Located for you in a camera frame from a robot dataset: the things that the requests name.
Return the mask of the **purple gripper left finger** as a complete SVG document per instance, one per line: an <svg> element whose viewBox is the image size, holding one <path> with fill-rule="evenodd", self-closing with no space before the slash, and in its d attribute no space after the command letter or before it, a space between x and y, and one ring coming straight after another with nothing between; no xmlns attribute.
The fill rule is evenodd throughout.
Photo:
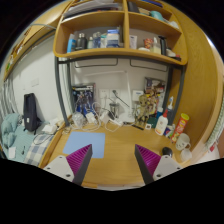
<svg viewBox="0 0 224 224"><path fill-rule="evenodd" d="M92 154L92 145L87 145L68 156L59 155L44 170L81 186Z"/></svg>

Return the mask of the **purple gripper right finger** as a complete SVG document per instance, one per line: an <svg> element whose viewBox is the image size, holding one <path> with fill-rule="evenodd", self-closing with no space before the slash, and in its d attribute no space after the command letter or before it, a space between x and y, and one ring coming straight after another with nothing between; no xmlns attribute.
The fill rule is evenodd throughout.
<svg viewBox="0 0 224 224"><path fill-rule="evenodd" d="M171 156L159 156L140 145L135 145L135 157L145 184L150 184L182 169Z"/></svg>

